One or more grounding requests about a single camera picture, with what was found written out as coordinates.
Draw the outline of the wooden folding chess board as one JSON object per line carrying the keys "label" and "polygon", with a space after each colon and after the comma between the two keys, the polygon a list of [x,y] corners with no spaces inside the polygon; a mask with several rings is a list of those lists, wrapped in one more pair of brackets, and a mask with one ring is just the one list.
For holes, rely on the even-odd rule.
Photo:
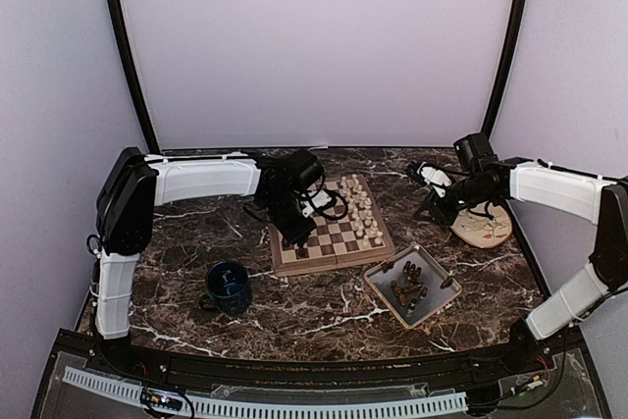
{"label": "wooden folding chess board", "polygon": [[[288,250],[283,250],[282,235],[274,227],[269,228],[272,266],[277,276],[304,275],[370,264],[384,261],[395,255],[392,238],[377,207],[373,193],[365,177],[359,174],[356,175],[366,184],[367,191],[373,200],[373,212],[384,233],[384,245],[370,249],[360,249],[358,247],[350,224],[345,219],[347,202],[343,197],[343,200],[330,210],[331,213],[341,216],[339,220],[330,221],[316,213],[312,215],[316,229],[310,234],[309,239],[303,246],[307,250],[305,258],[298,257],[297,250],[299,247],[296,245],[291,246]],[[325,189],[339,192],[341,177],[326,181]]]}

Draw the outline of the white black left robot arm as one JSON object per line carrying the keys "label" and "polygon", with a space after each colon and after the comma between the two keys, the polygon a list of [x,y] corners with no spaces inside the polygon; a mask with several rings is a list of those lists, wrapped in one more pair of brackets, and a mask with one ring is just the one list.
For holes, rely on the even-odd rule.
{"label": "white black left robot arm", "polygon": [[138,367],[137,352],[120,339],[129,333],[134,269],[151,240],[156,207],[210,196],[252,197],[286,242],[302,246],[316,227],[314,215],[335,202],[323,176],[318,158],[306,149],[285,158],[241,152],[166,157],[124,149],[96,201],[95,329],[106,340],[101,361],[118,376]]}

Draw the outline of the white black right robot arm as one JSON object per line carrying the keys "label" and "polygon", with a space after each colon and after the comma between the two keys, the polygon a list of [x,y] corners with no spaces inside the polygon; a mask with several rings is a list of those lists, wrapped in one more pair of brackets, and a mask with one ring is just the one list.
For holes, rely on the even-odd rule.
{"label": "white black right robot arm", "polygon": [[570,170],[542,159],[501,159],[482,133],[454,145],[460,165],[453,171],[428,162],[408,165],[406,173],[429,188],[415,216],[452,226],[464,210],[503,200],[534,203],[576,216],[596,226],[593,252],[583,269],[523,321],[524,336],[501,352],[511,374],[524,372],[545,340],[608,298],[627,289],[627,181]]}

